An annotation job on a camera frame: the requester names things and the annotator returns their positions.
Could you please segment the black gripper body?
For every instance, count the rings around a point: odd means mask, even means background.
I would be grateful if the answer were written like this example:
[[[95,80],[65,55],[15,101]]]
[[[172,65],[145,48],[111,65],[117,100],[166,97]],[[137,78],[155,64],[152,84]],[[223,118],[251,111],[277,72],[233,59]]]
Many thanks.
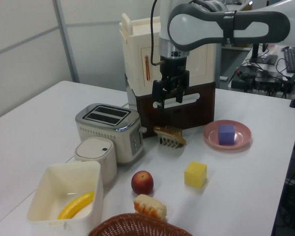
[[[188,70],[186,70],[187,57],[169,59],[161,56],[163,63],[160,65],[164,90],[173,90],[177,86],[188,88]]]

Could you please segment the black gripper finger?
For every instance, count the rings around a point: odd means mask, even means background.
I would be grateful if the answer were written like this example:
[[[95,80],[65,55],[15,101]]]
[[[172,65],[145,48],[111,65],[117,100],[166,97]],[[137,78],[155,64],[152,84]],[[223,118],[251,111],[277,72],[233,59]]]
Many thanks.
[[[176,102],[182,103],[183,95],[187,88],[189,88],[189,71],[185,70],[183,74],[178,77]]]
[[[164,80],[154,80],[152,86],[152,100],[157,102],[157,108],[159,111],[164,110],[165,100],[171,94],[171,90],[166,88],[166,83]]]

